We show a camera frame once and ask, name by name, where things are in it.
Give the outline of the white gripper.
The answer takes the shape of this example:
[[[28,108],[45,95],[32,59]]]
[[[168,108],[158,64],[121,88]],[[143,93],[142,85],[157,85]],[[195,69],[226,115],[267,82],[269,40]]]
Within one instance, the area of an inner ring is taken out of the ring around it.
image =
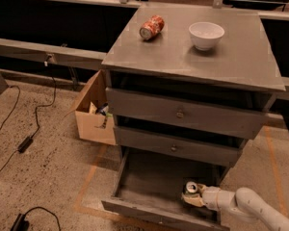
[[[205,206],[209,210],[229,211],[236,206],[235,192],[225,191],[218,187],[207,187],[204,184],[197,184],[198,191],[202,193],[202,198],[199,193],[182,194],[182,199],[193,206]]]

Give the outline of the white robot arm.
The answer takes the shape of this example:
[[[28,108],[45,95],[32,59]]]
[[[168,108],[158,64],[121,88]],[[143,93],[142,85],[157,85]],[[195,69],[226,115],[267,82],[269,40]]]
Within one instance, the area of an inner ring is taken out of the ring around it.
[[[196,207],[206,207],[217,212],[226,211],[241,221],[261,220],[270,231],[289,231],[289,218],[249,188],[231,192],[219,187],[187,182],[183,187],[182,199]]]

